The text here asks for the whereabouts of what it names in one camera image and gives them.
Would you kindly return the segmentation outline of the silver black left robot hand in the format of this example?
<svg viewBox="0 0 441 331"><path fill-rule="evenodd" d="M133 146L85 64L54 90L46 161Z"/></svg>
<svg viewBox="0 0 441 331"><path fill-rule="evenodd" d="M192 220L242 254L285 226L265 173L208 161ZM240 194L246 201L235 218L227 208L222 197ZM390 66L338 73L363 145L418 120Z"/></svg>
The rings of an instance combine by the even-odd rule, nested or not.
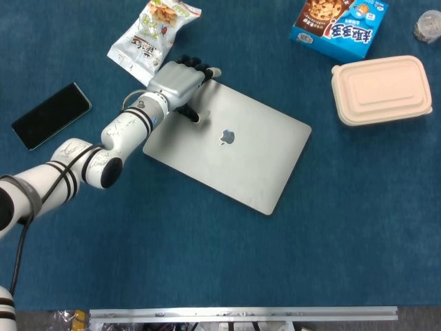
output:
<svg viewBox="0 0 441 331"><path fill-rule="evenodd" d="M167 114L177 112L194 123L200 123L207 118L209 111L199 114L188 103L203 84L221 74L220 68L184 54L176 61L167 62L150 80L147 91L165 97Z"/></svg>

